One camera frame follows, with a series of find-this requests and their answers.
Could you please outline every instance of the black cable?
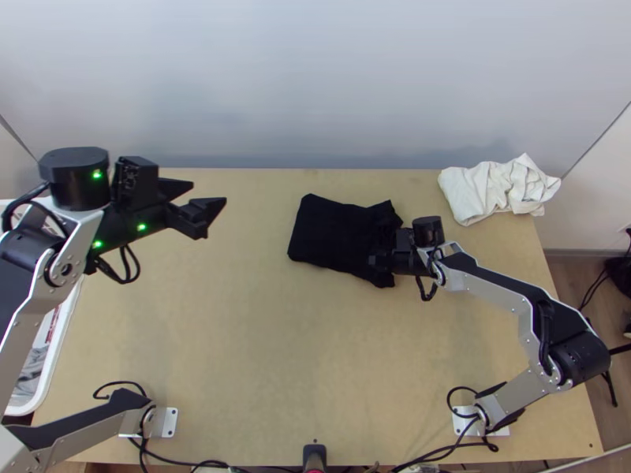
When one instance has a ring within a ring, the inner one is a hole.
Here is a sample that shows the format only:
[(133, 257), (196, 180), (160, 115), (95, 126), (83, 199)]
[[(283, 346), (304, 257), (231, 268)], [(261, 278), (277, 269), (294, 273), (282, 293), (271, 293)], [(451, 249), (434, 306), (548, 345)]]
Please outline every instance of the black cable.
[(15, 199), (13, 202), (9, 203), (9, 205), (6, 206), (5, 211), (2, 212), (2, 232), (3, 233), (13, 230), (13, 225), (11, 224), (11, 217), (13, 216), (13, 212), (15, 212), (15, 210), (20, 205), (29, 203), (39, 194), (44, 192), (46, 189), (48, 189), (49, 185), (50, 183), (48, 181), (44, 181), (42, 184), (38, 185), (36, 188), (33, 188), (32, 190), (24, 194), (22, 197), (18, 197), (17, 199)]
[(540, 317), (541, 334), (539, 344), (539, 363), (548, 376), (552, 375), (552, 364), (550, 362), (550, 335), (552, 324), (554, 323), (554, 308), (549, 301), (539, 301), (536, 304), (537, 314)]
[[(137, 449), (142, 449), (142, 445), (139, 444), (138, 442), (136, 442), (135, 439), (133, 438), (129, 438), (128, 439), (132, 445), (134, 445)], [(203, 466), (212, 466), (215, 468), (229, 468), (230, 466), (227, 463), (224, 463), (220, 460), (204, 460), (204, 461), (200, 461), (199, 463), (193, 463), (190, 461), (180, 461), (180, 460), (172, 460), (170, 458), (166, 458), (164, 456), (160, 456), (157, 453), (152, 452), (151, 450), (147, 449), (147, 447), (144, 447), (143, 450), (144, 455), (149, 455), (152, 458), (155, 458), (156, 460), (160, 460), (164, 463), (168, 463), (168, 464), (172, 464), (172, 465), (177, 465), (180, 467), (203, 467)]]
[[(138, 261), (138, 258), (128, 244), (120, 247), (118, 250), (121, 256), (123, 268), (125, 270), (125, 277), (119, 276), (114, 268), (110, 266), (110, 264), (101, 256), (97, 256), (95, 258), (96, 268), (103, 274), (105, 274), (109, 279), (116, 281), (118, 284), (129, 284), (131, 282), (134, 282), (140, 277), (140, 261)], [(129, 257), (132, 259), (136, 267), (136, 273), (133, 276), (131, 275), (131, 269), (129, 267), (129, 262), (127, 261), (127, 256), (125, 255), (125, 252), (129, 253)]]
[(147, 392), (143, 389), (143, 387), (141, 385), (139, 385), (137, 382), (135, 381), (111, 381), (111, 382), (107, 382), (104, 385), (102, 385), (100, 388), (98, 388), (93, 394), (92, 394), (92, 398), (94, 399), (99, 399), (99, 400), (107, 400), (110, 399), (110, 395), (106, 394), (105, 396), (100, 396), (99, 394), (101, 393), (102, 390), (104, 390), (105, 388), (109, 388), (110, 386), (118, 386), (118, 385), (132, 385), (135, 386), (136, 389), (138, 389), (140, 391), (140, 394), (143, 395), (143, 397), (147, 397)]
[(605, 274), (605, 271), (607, 270), (602, 270), (600, 272), (598, 277), (594, 280), (594, 282), (592, 282), (592, 285), (589, 286), (588, 290), (585, 292), (583, 300), (581, 301), (581, 305), (578, 306), (579, 311), (585, 309), (587, 305), (592, 302), (592, 298), (594, 297), (594, 294), (596, 294), (598, 288), (601, 286), (602, 283), (609, 279), (609, 276)]
[(2, 231), (3, 232), (9, 232), (9, 231), (13, 230), (13, 224), (11, 223), (11, 217), (13, 216), (13, 213), (15, 213), (15, 210), (17, 210), (17, 208), (19, 206), (21, 206), (21, 205), (32, 205), (33, 207), (38, 208), (48, 218), (50, 218), (54, 222), (54, 224), (59, 228), (59, 232), (65, 238), (68, 238), (70, 236), (69, 233), (68, 233), (68, 230), (65, 229), (65, 226), (63, 225), (63, 223), (59, 219), (59, 217), (57, 215), (55, 215), (54, 212), (52, 212), (50, 209), (48, 209), (45, 206), (43, 206), (41, 203), (36, 202), (34, 200), (25, 200), (25, 201), (17, 202), (17, 204), (15, 204), (16, 202), (17, 201), (14, 200), (12, 203), (10, 203), (6, 207), (5, 211), (2, 212)]
[[(287, 473), (300, 473), (299, 471), (295, 471), (295, 470), (291, 470), (289, 468), (285, 468), (285, 467), (263, 467), (263, 468), (270, 468), (271, 470), (279, 470), (279, 471), (286, 471)], [(346, 467), (344, 470), (341, 471), (341, 473), (349, 473), (350, 469), (352, 467)]]
[[(629, 238), (631, 239), (631, 229), (627, 229), (626, 233), (627, 235), (629, 235)], [(622, 258), (624, 259), (624, 258), (629, 257), (629, 254), (631, 254), (631, 240), (629, 241), (629, 246), (627, 247), (625, 254), (622, 256)], [(592, 282), (592, 285), (590, 285), (587, 291), (585, 291), (585, 295), (583, 296), (581, 305), (578, 306), (579, 311), (582, 311), (583, 309), (585, 309), (585, 307), (590, 302), (592, 302), (592, 298), (594, 294), (596, 294), (596, 291), (598, 290), (598, 288), (601, 286), (602, 283), (604, 283), (609, 278), (609, 276), (605, 274), (606, 272), (607, 272), (607, 269), (602, 270), (600, 274), (598, 275), (598, 277), (594, 280), (594, 282)]]
[[(438, 233), (436, 232), (436, 230), (434, 230), (434, 242), (435, 242), (434, 249), (431, 250), (431, 253), (429, 254), (429, 258), (428, 258), (428, 273), (430, 274), (431, 277), (438, 276), (437, 274), (434, 274), (431, 269), (432, 264), (436, 260), (436, 255), (438, 254), (438, 249), (439, 249)], [(427, 293), (425, 292), (425, 286), (423, 286), (423, 282), (421, 281), (420, 276), (418, 275), (414, 276), (414, 280), (416, 281), (416, 285), (419, 288), (420, 299), (423, 302), (429, 302), (430, 300), (432, 300), (436, 294), (436, 291), (439, 288), (438, 285), (435, 283), (435, 281), (432, 281), (430, 291), (429, 293)]]
[(447, 406), (449, 406), (449, 409), (458, 417), (462, 417), (463, 419), (471, 419), (471, 422), (469, 422), (467, 424), (467, 426), (464, 428), (464, 430), (460, 433), (460, 435), (458, 436), (456, 443), (452, 444), (452, 445), (446, 445), (444, 447), (441, 447), (439, 449), (436, 450), (432, 450), (429, 453), (425, 453), (422, 456), (419, 456), (417, 458), (415, 458), (414, 460), (410, 460), (409, 462), (406, 462), (404, 464), (400, 464), (397, 465), (396, 467), (392, 468), (392, 473), (398, 473), (401, 470), (405, 470), (407, 467), (411, 467), (412, 465), (418, 464), (418, 463), (423, 463), (423, 462), (437, 462), (440, 460), (443, 460), (445, 458), (447, 458), (449, 455), (451, 455), (456, 449), (461, 449), (464, 447), (487, 447), (489, 450), (491, 450), (493, 453), (496, 453), (499, 451), (499, 447), (496, 444), (492, 444), (487, 440), (486, 435), (484, 435), (482, 437), (482, 441), (475, 441), (475, 442), (471, 442), (471, 443), (462, 443), (462, 439), (464, 438), (464, 436), (466, 435), (467, 431), (472, 427), (472, 425), (476, 422), (478, 422), (479, 420), (481, 420), (480, 415), (479, 414), (461, 414), (460, 412), (458, 412), (457, 410), (455, 410), (453, 408), (453, 406), (451, 405), (451, 396), (458, 390), (467, 390), (471, 393), (477, 394), (478, 392), (475, 391), (474, 389), (471, 389), (467, 386), (457, 386), (453, 389), (451, 389), (448, 394), (447, 394)]
[(456, 409), (454, 409), (454, 407), (451, 405), (451, 397), (454, 395), (455, 392), (462, 391), (462, 390), (469, 391), (470, 393), (473, 393), (474, 395), (478, 393), (475, 389), (471, 389), (468, 386), (456, 386), (455, 388), (450, 389), (450, 391), (447, 393), (447, 407), (449, 407), (449, 410), (452, 411), (455, 415), (457, 415), (458, 417), (462, 417), (463, 419), (473, 419), (474, 417), (476, 419), (479, 419), (480, 416), (477, 415), (476, 413), (461, 414)]

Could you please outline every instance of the black cloth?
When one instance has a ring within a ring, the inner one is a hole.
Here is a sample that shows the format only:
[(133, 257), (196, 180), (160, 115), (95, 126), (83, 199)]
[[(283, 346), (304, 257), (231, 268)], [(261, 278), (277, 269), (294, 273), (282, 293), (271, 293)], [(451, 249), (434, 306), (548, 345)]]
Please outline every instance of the black cloth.
[(391, 248), (402, 223), (389, 200), (360, 207), (307, 194), (298, 209), (287, 255), (293, 261), (351, 273), (378, 288), (391, 288), (392, 273), (369, 266), (368, 256)]

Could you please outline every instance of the white wall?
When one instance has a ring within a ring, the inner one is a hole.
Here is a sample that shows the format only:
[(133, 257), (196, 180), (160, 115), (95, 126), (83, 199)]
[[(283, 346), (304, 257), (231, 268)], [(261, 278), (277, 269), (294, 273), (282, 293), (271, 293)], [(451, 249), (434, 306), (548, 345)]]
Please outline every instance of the white wall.
[(625, 250), (631, 227), (631, 106), (563, 180), (536, 219), (544, 248)]
[(31, 155), (0, 125), (0, 199), (14, 199), (41, 179)]
[(0, 113), (36, 156), (445, 167), (527, 151), (561, 174), (631, 97), (630, 17), (628, 0), (5, 0)]

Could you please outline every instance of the wooden table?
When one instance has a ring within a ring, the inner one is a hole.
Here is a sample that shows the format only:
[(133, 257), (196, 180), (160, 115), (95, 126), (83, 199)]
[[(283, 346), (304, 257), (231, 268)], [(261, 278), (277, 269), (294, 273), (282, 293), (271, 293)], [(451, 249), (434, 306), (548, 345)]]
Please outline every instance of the wooden table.
[[(459, 226), (436, 171), (163, 169), (195, 181), (192, 197), (226, 196), (208, 240), (173, 230), (133, 244), (140, 280), (96, 274), (83, 287), (48, 398), (35, 423), (95, 405), (118, 379), (180, 408), (163, 455), (238, 465), (297, 465), (304, 444), (330, 464), (398, 464), (456, 439), (445, 403), (456, 385), (486, 389), (526, 367), (517, 320), (467, 294), (421, 303), (412, 277), (377, 289), (287, 255), (303, 195), (362, 206), (392, 199), (406, 225), (439, 214), (448, 240), (481, 265), (555, 294), (532, 219), (498, 214)], [(116, 255), (109, 257), (114, 262)], [(448, 461), (570, 458), (602, 452), (583, 386), (530, 406), (509, 438)], [(137, 462), (110, 439), (76, 457)]]

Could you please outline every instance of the white crumpled fabric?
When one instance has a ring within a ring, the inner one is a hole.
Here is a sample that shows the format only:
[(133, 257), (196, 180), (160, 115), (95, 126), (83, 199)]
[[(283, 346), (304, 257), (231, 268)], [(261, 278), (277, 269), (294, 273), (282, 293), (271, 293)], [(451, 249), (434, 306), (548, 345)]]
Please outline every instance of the white crumpled fabric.
[(463, 226), (495, 212), (543, 215), (543, 203), (561, 187), (561, 179), (544, 174), (527, 154), (506, 163), (484, 161), (471, 169), (450, 167), (439, 186)]

